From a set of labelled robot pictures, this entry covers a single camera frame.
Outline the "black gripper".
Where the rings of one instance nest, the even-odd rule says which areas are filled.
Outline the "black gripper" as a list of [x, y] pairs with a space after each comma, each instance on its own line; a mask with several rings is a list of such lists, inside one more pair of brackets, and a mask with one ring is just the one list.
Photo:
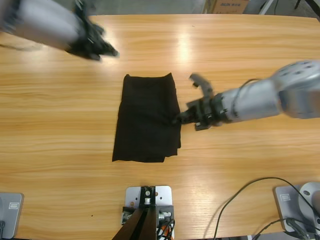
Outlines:
[[80, 18], [81, 29], [78, 39], [71, 43], [67, 53], [88, 59], [99, 61], [101, 55], [118, 57], [119, 52], [103, 39], [105, 30], [103, 27], [92, 23], [88, 17]]
[[225, 123], [223, 96], [202, 97], [186, 104], [187, 110], [180, 112], [171, 121], [172, 124], [194, 123], [196, 131], [219, 127]]

